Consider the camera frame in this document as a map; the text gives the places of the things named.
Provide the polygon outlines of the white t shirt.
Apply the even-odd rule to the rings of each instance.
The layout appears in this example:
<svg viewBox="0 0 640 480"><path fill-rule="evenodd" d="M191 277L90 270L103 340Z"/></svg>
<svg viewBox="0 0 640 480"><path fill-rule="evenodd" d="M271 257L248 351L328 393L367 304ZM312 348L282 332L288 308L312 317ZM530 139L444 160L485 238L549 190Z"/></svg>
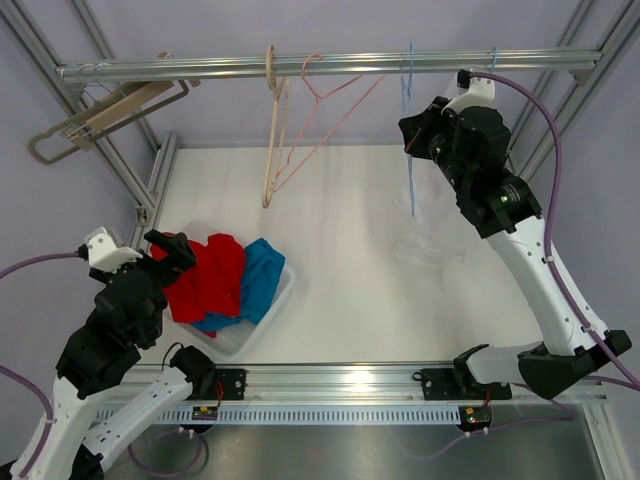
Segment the white t shirt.
<svg viewBox="0 0 640 480"><path fill-rule="evenodd" d="M404 219L392 249L396 259L439 272L464 260L469 232L453 190L437 168L416 165L393 205Z"/></svg>

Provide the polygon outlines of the blue wire hanger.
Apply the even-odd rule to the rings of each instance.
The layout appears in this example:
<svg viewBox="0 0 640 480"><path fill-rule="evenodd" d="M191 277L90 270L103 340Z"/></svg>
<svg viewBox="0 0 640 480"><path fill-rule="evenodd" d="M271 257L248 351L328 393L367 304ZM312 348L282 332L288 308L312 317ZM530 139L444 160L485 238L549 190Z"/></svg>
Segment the blue wire hanger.
<svg viewBox="0 0 640 480"><path fill-rule="evenodd" d="M491 64L490 64L490 67L488 69L488 72L493 74L496 71L496 67L497 67L498 60L499 60L499 55L500 55L500 51L499 51L499 48L497 46L494 46L492 48L491 55L492 55L492 59L491 59Z"/></svg>

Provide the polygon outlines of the light blue hanger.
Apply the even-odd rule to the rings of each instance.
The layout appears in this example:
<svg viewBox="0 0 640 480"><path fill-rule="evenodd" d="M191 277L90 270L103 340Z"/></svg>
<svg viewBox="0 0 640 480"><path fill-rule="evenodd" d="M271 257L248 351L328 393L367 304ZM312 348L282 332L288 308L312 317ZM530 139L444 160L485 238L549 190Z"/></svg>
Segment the light blue hanger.
<svg viewBox="0 0 640 480"><path fill-rule="evenodd" d="M403 116L408 117L411 113L412 109L412 95L413 95L413 74L414 74L414 61L415 61L415 53L414 53L414 44L413 42L409 43L409 68L407 74L401 78L401 89L402 89L402 105L403 105ZM415 183L414 183L414 175L413 175L413 157L407 153L407 175L408 175L408 196L409 196L409 210L412 217L415 216Z"/></svg>

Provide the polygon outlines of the pink hanger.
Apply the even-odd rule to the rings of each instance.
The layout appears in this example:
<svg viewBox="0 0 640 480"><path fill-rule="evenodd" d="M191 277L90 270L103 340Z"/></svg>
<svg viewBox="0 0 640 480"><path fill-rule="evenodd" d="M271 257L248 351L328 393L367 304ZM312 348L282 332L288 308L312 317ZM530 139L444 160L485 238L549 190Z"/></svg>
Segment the pink hanger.
<svg viewBox="0 0 640 480"><path fill-rule="evenodd" d="M316 86L309 80L308 72L309 67L314 62L324 60L326 56L320 52L313 52L309 54L302 63L300 68L300 79L306 87L307 91L311 94L314 100L313 107L306 117L303 125L300 127L293 143L289 147L286 157L283 157L280 163L280 169L278 171L278 177L275 184L274 194L277 194L283 187L298 173L299 170L316 154L316 152L324 147L327 141L335 134L335 132L349 119L354 111L367 99L367 97L379 86L379 84L385 79L386 75L379 75L371 84L371 86L349 107L349 109L343 114L343 116L321 137L316 144L309 150L309 152L296 164L293 168L290 168L292 158L298 148L301 145L303 137L311 127L311 124L315 120L317 114L320 111L320 107L325 100L330 99L336 94L342 92L348 87L352 86L364 77L364 74L359 74L353 78L339 84L331 90L324 93L320 92Z"/></svg>

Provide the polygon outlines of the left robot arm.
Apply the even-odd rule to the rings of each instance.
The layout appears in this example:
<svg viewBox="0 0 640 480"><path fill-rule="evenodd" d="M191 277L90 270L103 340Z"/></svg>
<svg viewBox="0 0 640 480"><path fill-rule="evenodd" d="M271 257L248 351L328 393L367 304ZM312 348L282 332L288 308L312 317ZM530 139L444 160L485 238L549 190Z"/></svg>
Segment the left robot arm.
<svg viewBox="0 0 640 480"><path fill-rule="evenodd" d="M161 413L214 387L215 365L194 346L179 349L151 384L115 415L96 424L141 351L155 346L168 306L164 290L195 267L185 234L145 236L165 255L156 260L120 245L110 230L89 234L76 255L103 283L94 310L68 339L56 364L45 413L22 455L1 468L4 479L101 479Z"/></svg>

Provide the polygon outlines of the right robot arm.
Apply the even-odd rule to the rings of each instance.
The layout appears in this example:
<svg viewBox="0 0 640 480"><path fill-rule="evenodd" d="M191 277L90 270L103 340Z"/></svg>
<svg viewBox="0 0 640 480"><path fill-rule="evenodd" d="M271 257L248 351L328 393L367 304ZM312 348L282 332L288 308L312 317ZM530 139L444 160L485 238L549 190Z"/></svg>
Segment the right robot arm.
<svg viewBox="0 0 640 480"><path fill-rule="evenodd" d="M404 147L433 161L455 192L462 216L499 255L537 320L542 340L531 346L481 344L453 361L452 384L474 397L489 384L520 383L544 399L557 395L628 351L623 330L611 330L572 281L565 298L554 279L564 269L544 246L546 222L528 184L505 166L511 132L488 106L459 112L437 97L422 113L399 120Z"/></svg>

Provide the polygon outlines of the beige plastic hanger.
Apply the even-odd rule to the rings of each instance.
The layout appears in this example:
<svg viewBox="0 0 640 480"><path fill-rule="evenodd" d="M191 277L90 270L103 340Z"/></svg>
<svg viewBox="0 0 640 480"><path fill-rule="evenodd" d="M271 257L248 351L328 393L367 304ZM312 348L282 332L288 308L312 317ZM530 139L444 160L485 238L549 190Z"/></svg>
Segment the beige plastic hanger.
<svg viewBox="0 0 640 480"><path fill-rule="evenodd" d="M269 133L268 153L262 186L261 204L263 209L270 206L280 169L284 141L288 126L290 80L275 74L275 47L269 45L265 55L265 73L272 94L272 113Z"/></svg>

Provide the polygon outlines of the blue t shirt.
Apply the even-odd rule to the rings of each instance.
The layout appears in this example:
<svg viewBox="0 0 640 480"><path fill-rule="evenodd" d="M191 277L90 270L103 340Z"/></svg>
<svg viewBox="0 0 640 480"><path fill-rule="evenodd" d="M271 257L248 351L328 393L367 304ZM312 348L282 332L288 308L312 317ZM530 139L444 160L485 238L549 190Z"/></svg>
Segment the blue t shirt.
<svg viewBox="0 0 640 480"><path fill-rule="evenodd" d="M246 263L241 281L240 314L235 317L206 312L203 320L192 323L209 337L218 331L247 320L258 325L272 306L286 257L264 238L244 248Z"/></svg>

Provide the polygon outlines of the red t shirt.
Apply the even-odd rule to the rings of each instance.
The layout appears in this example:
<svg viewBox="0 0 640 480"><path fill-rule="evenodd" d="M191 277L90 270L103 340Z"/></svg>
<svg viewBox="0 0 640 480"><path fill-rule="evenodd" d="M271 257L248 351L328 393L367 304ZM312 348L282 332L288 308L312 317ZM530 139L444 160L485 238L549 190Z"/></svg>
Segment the red t shirt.
<svg viewBox="0 0 640 480"><path fill-rule="evenodd" d="M192 324L208 314L236 318L241 313L243 246L232 235L210 235L205 244L189 240L196 265L164 289L176 323Z"/></svg>

